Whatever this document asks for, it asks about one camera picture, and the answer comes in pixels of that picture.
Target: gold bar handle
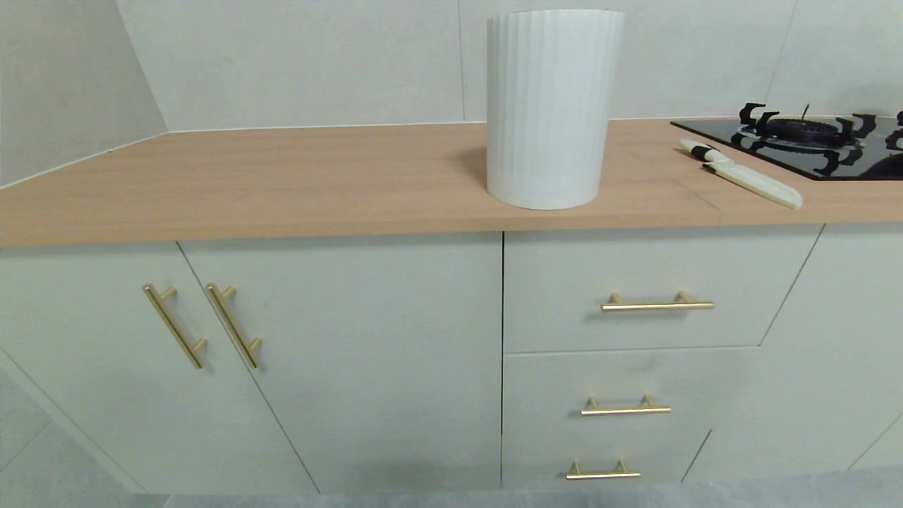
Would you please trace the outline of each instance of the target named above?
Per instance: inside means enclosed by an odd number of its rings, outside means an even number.
[[[635,408],[600,408],[596,404],[596,398],[590,397],[586,402],[586,407],[580,411],[580,415],[584,417],[596,417],[602,415],[635,415],[649,413],[670,413],[671,406],[657,406],[652,400],[652,396],[648,393],[643,395],[643,401]]]
[[[638,302],[629,304],[615,291],[609,303],[602,304],[602,312],[625,312],[631,310],[711,310],[715,308],[712,300],[694,300],[682,289],[677,292],[673,302]]]
[[[580,463],[574,461],[571,471],[565,478],[568,480],[602,480],[605,478],[639,478],[639,471],[628,471],[623,460],[618,461],[618,469],[614,471],[602,471],[599,473],[584,473],[580,470]]]
[[[245,336],[242,334],[241,328],[236,324],[235,317],[232,316],[232,311],[229,310],[228,304],[226,303],[228,298],[235,295],[236,289],[229,286],[225,291],[220,293],[216,284],[208,284],[207,293],[210,295],[210,301],[212,301],[213,306],[216,307],[219,317],[221,317],[223,323],[226,324],[229,336],[232,337],[235,346],[241,351],[241,355],[245,357],[245,362],[247,362],[247,365],[252,369],[256,369],[257,360],[254,359],[254,351],[260,347],[263,339],[257,337],[250,345],[245,341]]]
[[[182,330],[182,326],[179,325],[179,322],[175,317],[170,314],[169,309],[166,308],[166,304],[164,303],[166,298],[176,294],[175,286],[163,291],[162,294],[157,293],[157,289],[153,284],[145,284],[142,289],[144,290],[144,294],[147,295],[147,299],[151,301],[151,305],[156,309],[157,314],[159,314],[163,319],[163,322],[166,323],[166,327],[169,328],[172,336],[175,337],[176,342],[179,343],[179,346],[182,347],[185,355],[188,356],[191,364],[194,365],[194,368],[203,369],[204,365],[200,362],[198,352],[207,345],[207,337],[201,337],[193,346],[189,345],[188,335]]]

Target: white cylindrical container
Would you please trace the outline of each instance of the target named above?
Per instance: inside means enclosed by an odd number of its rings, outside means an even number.
[[[489,193],[556,210],[599,193],[624,14],[567,9],[489,19]]]

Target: kitchen counter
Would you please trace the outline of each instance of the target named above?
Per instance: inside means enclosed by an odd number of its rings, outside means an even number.
[[[667,120],[610,124],[595,201],[540,212],[486,191],[486,125],[173,133],[0,190],[0,246],[485,230],[903,221],[903,182],[794,186],[790,210],[708,174]]]

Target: backsplash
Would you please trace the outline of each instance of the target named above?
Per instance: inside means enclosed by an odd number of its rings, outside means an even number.
[[[115,0],[0,2],[0,186],[162,133]]]
[[[118,0],[171,130],[482,121],[486,20],[628,14],[615,118],[903,108],[903,2]]]
[[[615,118],[903,109],[899,0],[74,5],[0,3],[0,186],[166,130],[484,121],[486,20],[520,10],[627,13]]]

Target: white cabinet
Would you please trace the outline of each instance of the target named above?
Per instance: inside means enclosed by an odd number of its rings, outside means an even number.
[[[0,249],[0,348],[151,493],[316,492],[175,243]]]
[[[322,492],[498,488],[500,233],[182,247]]]
[[[505,351],[758,345],[820,225],[505,236]],[[613,293],[712,310],[601,312]]]
[[[719,412],[750,376],[756,348],[509,355],[505,358],[502,484],[536,489],[679,482]],[[668,413],[642,410],[644,396]],[[583,416],[590,397],[628,414]],[[565,481],[573,461],[640,478]]]
[[[897,418],[897,421],[875,441],[852,468],[895,466],[901,463],[903,463],[903,416]]]
[[[824,228],[688,479],[846,469],[891,425],[903,408],[901,254],[901,223]]]

